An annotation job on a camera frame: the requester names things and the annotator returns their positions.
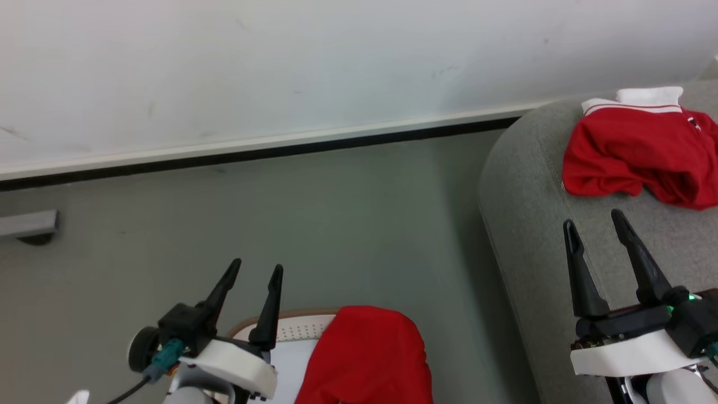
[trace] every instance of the white baseboard trim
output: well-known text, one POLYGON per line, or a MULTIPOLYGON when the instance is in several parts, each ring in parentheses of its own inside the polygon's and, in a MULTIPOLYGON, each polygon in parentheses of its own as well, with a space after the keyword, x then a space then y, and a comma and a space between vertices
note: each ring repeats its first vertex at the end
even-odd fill
POLYGON ((225 153, 244 152, 269 149, 274 147, 294 146, 297 144, 328 142, 332 140, 351 139, 355 137, 376 136, 388 133, 406 132, 417 129, 430 129, 456 124, 468 124, 494 119, 522 116, 531 109, 538 108, 555 100, 545 100, 530 104, 505 108, 484 109, 461 114, 437 116, 428 119, 408 119, 405 121, 368 124, 342 129, 327 129, 294 134, 280 134, 267 137, 252 137, 210 144, 196 144, 183 147, 169 147, 157 150, 125 152, 115 155, 99 155, 80 157, 71 160, 52 162, 33 162, 22 165, 0 166, 0 181, 30 178, 41 175, 73 173, 98 168, 135 165, 147 162, 176 160, 189 157, 202 157, 225 153))

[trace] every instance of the red cloth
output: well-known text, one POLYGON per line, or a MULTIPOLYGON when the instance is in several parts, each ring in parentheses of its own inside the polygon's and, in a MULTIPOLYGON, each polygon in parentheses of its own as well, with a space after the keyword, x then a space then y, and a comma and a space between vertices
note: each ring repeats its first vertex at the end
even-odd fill
POLYGON ((637 196, 645 185, 671 205, 718 205, 718 127, 708 115, 678 105, 607 102, 594 102, 571 135, 562 175, 566 191, 637 196))
POLYGON ((414 323, 348 306, 322 334, 294 404, 432 404, 432 374, 414 323))

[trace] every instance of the red jacket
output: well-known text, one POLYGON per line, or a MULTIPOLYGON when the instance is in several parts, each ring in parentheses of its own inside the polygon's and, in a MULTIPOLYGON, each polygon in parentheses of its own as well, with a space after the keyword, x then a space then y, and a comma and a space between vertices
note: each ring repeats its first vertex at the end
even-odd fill
POLYGON ((339 310, 294 404, 432 404, 424 341, 411 320, 371 306, 339 310))
POLYGON ((671 205, 699 210, 718 205, 718 126, 677 101, 641 106, 594 98, 583 103, 584 118, 564 155, 566 191, 637 196, 645 185, 671 205))

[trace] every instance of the gray sofa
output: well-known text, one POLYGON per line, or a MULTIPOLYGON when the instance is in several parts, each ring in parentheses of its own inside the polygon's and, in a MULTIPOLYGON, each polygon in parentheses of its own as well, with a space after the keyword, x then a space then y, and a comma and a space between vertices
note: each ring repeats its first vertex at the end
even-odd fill
MULTIPOLYGON (((718 120, 718 81, 684 86, 681 104, 718 120)), ((613 98, 614 93, 600 96, 613 98)), ((575 376, 576 318, 561 224, 574 220, 599 292, 611 308, 636 304, 635 278, 610 218, 622 209, 674 284, 718 287, 718 208, 692 211, 638 197, 577 198, 561 189, 561 161, 582 99, 534 110, 499 138, 482 172, 480 209, 544 404, 611 403, 599 377, 575 376)))

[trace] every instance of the red jacket with white trim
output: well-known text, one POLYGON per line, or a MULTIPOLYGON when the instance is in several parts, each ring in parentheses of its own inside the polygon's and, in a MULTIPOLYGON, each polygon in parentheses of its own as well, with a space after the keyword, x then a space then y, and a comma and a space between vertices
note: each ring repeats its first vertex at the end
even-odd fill
POLYGON ((619 92, 623 102, 594 98, 582 104, 584 118, 564 155, 568 193, 637 196, 646 186, 671 205, 718 205, 718 126, 707 114, 678 105, 682 88, 670 88, 670 96, 666 89, 621 90, 628 92, 623 99, 619 92))

